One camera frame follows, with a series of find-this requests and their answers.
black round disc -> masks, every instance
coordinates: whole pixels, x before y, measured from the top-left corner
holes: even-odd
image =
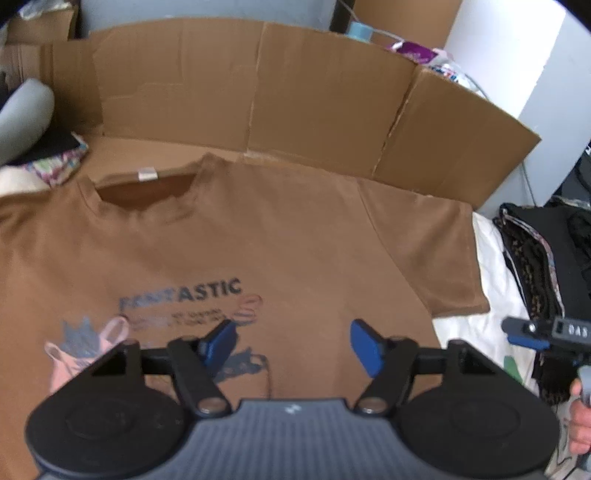
[[[180,405],[144,387],[49,397],[29,417],[25,437],[43,469],[103,480],[150,470],[173,454],[183,432]]]
[[[469,478],[513,478],[543,468],[558,438],[552,411],[527,392],[434,388],[396,417],[404,443],[422,460]]]

brown cardboard box in background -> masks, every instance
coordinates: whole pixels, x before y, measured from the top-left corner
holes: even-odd
[[[8,24],[7,44],[42,45],[74,37],[79,7],[77,5],[48,12],[39,18],[23,20],[18,15]]]
[[[374,28],[429,48],[443,48],[462,0],[356,0],[355,13]],[[375,34],[374,43],[389,47],[395,40]]]
[[[8,46],[89,136],[83,171],[185,164],[205,148],[319,167],[479,207],[539,138],[464,88],[376,45],[223,18],[124,25]],[[146,155],[158,151],[158,158]]]

gray wall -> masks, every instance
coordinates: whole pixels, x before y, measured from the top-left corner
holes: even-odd
[[[336,0],[82,0],[80,34],[170,17],[237,17],[327,30]]]
[[[492,217],[503,202],[543,205],[562,183],[591,138],[591,34],[570,14],[519,120],[542,141],[483,205]]]

t-shirt sleeve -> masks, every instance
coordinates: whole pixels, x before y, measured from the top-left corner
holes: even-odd
[[[384,248],[433,317],[485,313],[472,208],[359,180]]]

gray handle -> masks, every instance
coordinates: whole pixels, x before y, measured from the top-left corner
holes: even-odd
[[[585,407],[591,408],[591,366],[585,365],[584,367],[579,368],[577,374],[582,383],[581,401]],[[577,466],[581,470],[591,472],[591,452],[579,456]]]

